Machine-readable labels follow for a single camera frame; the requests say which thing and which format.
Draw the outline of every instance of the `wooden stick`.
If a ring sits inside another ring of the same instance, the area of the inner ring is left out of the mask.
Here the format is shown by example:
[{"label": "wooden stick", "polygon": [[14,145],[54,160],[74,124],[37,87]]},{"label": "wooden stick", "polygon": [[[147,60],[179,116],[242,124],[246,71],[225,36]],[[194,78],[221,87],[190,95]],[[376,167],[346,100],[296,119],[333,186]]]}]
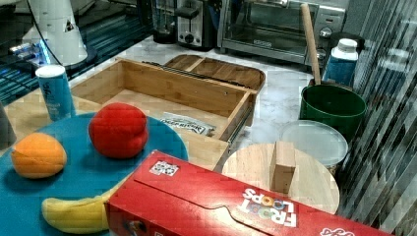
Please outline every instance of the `wooden stick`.
[{"label": "wooden stick", "polygon": [[319,60],[317,59],[316,42],[314,40],[312,19],[310,16],[310,8],[307,3],[301,4],[301,12],[303,15],[304,32],[306,33],[307,49],[310,54],[312,63],[313,77],[316,85],[322,82],[319,69]]}]

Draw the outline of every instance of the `teal plate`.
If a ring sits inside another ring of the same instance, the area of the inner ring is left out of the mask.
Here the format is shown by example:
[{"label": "teal plate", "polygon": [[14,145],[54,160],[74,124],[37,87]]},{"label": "teal plate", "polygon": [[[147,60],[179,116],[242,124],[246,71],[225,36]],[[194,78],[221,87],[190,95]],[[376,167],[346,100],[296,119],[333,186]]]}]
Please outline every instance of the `teal plate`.
[{"label": "teal plate", "polygon": [[[188,160],[177,133],[150,117],[149,140],[136,157],[105,157],[89,139],[88,126],[93,115],[63,119],[38,130],[55,137],[68,155],[63,171],[53,177],[30,180],[19,176],[13,168],[10,148],[0,157],[0,235],[66,235],[43,219],[40,206],[44,199],[77,200],[100,195],[135,170],[155,149]],[[109,232],[95,235],[109,235]]]}]

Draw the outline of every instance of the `red cereal box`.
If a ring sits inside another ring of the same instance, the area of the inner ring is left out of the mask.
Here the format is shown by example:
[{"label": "red cereal box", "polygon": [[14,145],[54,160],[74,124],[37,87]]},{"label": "red cereal box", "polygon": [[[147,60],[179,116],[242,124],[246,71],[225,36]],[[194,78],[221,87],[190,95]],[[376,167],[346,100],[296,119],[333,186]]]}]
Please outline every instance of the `red cereal box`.
[{"label": "red cereal box", "polygon": [[106,212],[113,235],[389,235],[157,150]]}]

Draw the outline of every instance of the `green bucket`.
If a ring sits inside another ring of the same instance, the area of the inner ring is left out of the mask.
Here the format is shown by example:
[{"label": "green bucket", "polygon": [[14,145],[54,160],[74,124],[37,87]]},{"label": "green bucket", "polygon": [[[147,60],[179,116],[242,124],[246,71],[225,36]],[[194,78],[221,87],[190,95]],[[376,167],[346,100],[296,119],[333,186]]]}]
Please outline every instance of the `green bucket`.
[{"label": "green bucket", "polygon": [[313,120],[337,130],[349,143],[366,112],[365,101],[338,86],[319,85],[302,91],[300,120]]}]

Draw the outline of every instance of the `wooden drawer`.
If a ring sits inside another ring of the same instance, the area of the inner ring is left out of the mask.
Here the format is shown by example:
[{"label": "wooden drawer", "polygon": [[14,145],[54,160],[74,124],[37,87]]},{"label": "wooden drawer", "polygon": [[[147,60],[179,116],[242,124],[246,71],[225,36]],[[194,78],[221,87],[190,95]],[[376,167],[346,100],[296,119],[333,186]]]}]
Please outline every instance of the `wooden drawer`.
[{"label": "wooden drawer", "polygon": [[156,119],[170,112],[215,126],[210,137],[175,129],[190,161],[207,169],[221,166],[246,119],[251,123],[258,91],[121,58],[72,87],[75,99],[99,105],[125,102]]}]

